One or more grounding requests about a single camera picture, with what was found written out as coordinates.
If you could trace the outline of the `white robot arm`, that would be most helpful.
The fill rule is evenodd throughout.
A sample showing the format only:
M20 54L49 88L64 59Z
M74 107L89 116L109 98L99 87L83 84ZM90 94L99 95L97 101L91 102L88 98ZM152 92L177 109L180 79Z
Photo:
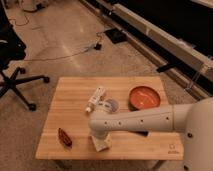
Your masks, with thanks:
M183 171L213 171L213 98L117 114L110 109L110 103L100 102L90 115L96 139L111 131L183 133Z

